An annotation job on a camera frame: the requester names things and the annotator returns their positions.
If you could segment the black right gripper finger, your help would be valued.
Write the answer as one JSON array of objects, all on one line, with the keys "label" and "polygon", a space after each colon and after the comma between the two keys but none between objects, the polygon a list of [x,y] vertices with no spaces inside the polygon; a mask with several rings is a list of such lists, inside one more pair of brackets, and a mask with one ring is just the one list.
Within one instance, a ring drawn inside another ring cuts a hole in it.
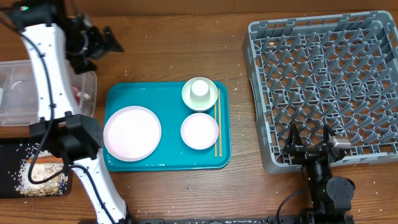
[{"label": "black right gripper finger", "polygon": [[299,152],[302,148],[302,140],[294,122],[290,123],[289,136],[285,144],[285,153],[292,154]]},{"label": "black right gripper finger", "polygon": [[335,136],[334,130],[328,125],[323,126],[323,146],[332,146],[333,136]]}]

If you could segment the red snack wrapper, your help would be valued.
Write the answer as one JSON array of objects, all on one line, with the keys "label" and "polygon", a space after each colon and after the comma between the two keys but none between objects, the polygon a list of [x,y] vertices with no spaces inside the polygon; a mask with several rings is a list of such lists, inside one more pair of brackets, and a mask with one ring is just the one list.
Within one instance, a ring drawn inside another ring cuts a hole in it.
[{"label": "red snack wrapper", "polygon": [[81,90],[78,87],[76,87],[75,85],[72,85],[71,89],[72,89],[73,96],[75,97],[75,100],[76,100],[78,106],[81,106],[84,101],[91,99],[91,95],[89,93],[87,93],[86,90]]}]

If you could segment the large pink plate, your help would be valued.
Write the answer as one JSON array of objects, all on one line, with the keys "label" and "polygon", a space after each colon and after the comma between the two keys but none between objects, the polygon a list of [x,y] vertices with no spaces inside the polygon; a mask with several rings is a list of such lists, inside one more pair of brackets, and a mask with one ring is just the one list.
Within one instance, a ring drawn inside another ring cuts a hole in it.
[{"label": "large pink plate", "polygon": [[116,159],[135,162],[151,155],[160,143],[162,128],[158,117],[142,106],[127,106],[107,120],[104,146]]}]

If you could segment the small pink bowl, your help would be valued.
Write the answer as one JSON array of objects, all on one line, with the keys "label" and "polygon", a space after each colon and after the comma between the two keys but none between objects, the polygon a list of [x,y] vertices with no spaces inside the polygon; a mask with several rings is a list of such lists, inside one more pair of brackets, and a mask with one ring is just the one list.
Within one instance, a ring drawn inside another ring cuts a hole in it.
[{"label": "small pink bowl", "polygon": [[215,120],[206,113],[193,113],[180,128],[182,141],[195,150],[205,150],[215,143]]}]

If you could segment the white paper cup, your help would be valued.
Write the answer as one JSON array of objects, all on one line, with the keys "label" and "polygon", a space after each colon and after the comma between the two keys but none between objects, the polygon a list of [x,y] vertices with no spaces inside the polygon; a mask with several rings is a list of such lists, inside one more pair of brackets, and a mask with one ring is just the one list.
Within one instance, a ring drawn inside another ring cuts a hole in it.
[{"label": "white paper cup", "polygon": [[190,89],[190,98],[195,101],[205,101],[210,97],[209,84],[204,80],[195,80]]}]

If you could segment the rice and peanut shells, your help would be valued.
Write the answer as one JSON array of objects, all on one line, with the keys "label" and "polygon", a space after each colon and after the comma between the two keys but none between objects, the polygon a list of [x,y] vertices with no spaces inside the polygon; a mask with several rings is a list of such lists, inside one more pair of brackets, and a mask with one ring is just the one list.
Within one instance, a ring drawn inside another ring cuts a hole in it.
[{"label": "rice and peanut shells", "polygon": [[[38,157],[46,157],[46,156],[53,156],[53,155],[47,150],[42,150],[39,152]],[[28,180],[32,179],[38,182],[40,180],[49,178],[51,175],[63,169],[63,163],[45,163],[45,164],[35,163],[32,166],[31,163],[33,158],[29,159],[30,167],[28,171]]]}]

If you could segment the orange sausage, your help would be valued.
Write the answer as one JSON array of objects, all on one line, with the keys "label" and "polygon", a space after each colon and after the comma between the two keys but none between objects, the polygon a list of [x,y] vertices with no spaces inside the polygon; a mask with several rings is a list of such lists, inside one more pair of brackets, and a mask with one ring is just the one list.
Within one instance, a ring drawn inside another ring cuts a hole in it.
[{"label": "orange sausage", "polygon": [[35,161],[38,164],[45,163],[63,163],[62,158],[56,158],[54,156],[38,157]]}]

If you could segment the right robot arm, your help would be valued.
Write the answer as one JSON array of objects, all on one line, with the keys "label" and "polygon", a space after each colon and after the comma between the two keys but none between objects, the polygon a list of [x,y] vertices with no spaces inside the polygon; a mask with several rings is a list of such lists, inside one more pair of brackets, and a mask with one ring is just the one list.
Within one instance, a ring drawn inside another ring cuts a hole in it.
[{"label": "right robot arm", "polygon": [[[354,218],[346,214],[356,186],[350,179],[333,176],[331,164],[342,160],[352,144],[347,138],[336,135],[329,125],[323,126],[323,140],[319,147],[305,146],[295,123],[290,123],[289,136],[282,150],[294,156],[292,163],[301,166],[302,177],[308,187],[289,195],[276,211],[277,223],[354,224]],[[283,205],[292,197],[310,192],[312,208],[303,209],[299,215],[280,215]]]}]

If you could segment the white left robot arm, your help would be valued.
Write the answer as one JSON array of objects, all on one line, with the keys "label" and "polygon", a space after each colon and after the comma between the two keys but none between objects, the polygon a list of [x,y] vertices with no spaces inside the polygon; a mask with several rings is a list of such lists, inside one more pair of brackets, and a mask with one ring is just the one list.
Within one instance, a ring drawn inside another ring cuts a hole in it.
[{"label": "white left robot arm", "polygon": [[132,223],[103,157],[99,122],[81,112],[70,77],[96,69],[108,52],[122,52],[110,27],[99,30],[84,14],[69,17],[63,1],[16,1],[5,8],[6,27],[19,35],[29,54],[37,87],[38,121],[30,138],[63,162],[83,184],[97,223]]}]

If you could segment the black waste tray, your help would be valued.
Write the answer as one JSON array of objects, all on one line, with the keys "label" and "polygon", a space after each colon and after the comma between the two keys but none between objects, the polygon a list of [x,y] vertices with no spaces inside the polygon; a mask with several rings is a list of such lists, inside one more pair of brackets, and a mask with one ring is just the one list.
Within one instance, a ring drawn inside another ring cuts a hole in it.
[{"label": "black waste tray", "polygon": [[56,197],[70,192],[71,174],[60,174],[39,185],[29,182],[29,159],[38,147],[39,143],[24,138],[1,144],[1,198]]}]

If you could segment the grey plastic dish rack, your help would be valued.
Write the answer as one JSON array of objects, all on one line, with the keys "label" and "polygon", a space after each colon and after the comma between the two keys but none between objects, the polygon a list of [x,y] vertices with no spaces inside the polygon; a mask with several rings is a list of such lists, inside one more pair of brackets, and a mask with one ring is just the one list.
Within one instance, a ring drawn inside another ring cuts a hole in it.
[{"label": "grey plastic dish rack", "polygon": [[347,138],[342,164],[397,160],[397,26],[386,11],[255,21],[243,41],[264,170],[296,172],[290,123],[307,147],[323,126]]}]

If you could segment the teal plastic tray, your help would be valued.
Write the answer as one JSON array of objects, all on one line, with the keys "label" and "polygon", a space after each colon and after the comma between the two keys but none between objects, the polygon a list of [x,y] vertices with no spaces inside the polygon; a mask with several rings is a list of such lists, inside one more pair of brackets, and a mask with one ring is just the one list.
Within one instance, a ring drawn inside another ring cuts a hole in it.
[{"label": "teal plastic tray", "polygon": [[221,157],[215,148],[204,150],[188,147],[182,140],[180,128],[183,120],[194,113],[182,100],[184,82],[118,83],[108,91],[105,121],[117,110],[127,106],[143,106],[159,118],[162,127],[160,143],[148,157],[124,162],[113,157],[106,148],[103,157],[108,170],[113,172],[164,171],[192,169],[220,169],[231,159],[231,131],[228,89],[220,82],[215,85],[221,93]]}]

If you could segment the wooden chopstick left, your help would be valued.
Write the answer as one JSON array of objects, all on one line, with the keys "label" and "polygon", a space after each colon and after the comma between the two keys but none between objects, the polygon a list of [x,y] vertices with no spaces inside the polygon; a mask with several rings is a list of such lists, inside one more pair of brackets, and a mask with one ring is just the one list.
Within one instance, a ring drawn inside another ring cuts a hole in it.
[{"label": "wooden chopstick left", "polygon": [[215,157],[218,157],[218,131],[219,127],[217,124],[217,102],[214,104],[214,120],[215,120]]}]

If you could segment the clear plastic bin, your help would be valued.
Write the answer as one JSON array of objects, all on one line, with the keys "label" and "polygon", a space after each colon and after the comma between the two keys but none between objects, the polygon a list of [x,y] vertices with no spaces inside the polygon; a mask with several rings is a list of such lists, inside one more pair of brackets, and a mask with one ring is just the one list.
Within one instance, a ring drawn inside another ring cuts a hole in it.
[{"label": "clear plastic bin", "polygon": [[[81,75],[70,69],[71,85],[86,90],[91,99],[79,108],[86,116],[95,114],[97,76],[95,72]],[[29,60],[1,62],[1,125],[28,126],[38,122],[38,96]]]}]

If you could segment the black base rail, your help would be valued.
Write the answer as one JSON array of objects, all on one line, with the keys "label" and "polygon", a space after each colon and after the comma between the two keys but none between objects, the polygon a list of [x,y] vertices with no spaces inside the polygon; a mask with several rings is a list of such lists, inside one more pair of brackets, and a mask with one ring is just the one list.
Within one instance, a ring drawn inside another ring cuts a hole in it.
[{"label": "black base rail", "polygon": [[[267,218],[212,218],[212,219],[184,219],[184,220],[164,220],[163,218],[147,218],[136,219],[139,224],[278,224],[276,216],[268,216]],[[300,215],[283,215],[280,216],[281,224],[298,224],[309,223],[304,222]],[[347,217],[346,223],[354,224],[352,216]]]}]

